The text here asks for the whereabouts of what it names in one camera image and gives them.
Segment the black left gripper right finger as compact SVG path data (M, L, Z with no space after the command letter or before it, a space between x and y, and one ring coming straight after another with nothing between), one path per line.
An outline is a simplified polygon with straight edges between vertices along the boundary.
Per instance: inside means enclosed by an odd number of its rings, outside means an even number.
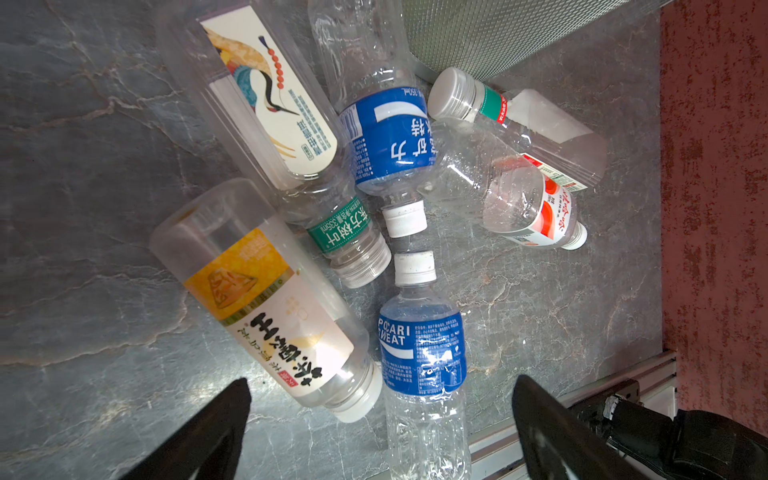
M514 385L514 420L531 479L645 477L527 375Z

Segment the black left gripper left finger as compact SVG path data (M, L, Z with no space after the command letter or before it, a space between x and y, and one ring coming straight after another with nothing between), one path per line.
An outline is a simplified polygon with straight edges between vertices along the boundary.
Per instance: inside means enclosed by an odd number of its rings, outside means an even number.
M125 479L232 479L239 463L251 395L237 379L213 398Z

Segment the red white label bottle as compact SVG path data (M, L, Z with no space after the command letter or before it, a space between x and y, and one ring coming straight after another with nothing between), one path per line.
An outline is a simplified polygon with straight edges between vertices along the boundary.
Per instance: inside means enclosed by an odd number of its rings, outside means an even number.
M468 122L440 120L431 128L437 157L420 186L430 202L521 246L585 245L572 194L522 154Z

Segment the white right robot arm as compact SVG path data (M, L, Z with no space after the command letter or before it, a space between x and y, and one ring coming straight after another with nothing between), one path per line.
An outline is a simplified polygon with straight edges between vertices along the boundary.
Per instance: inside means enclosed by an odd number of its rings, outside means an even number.
M666 479L765 479L767 438L702 410L670 418L640 401L625 380L569 407L607 444Z

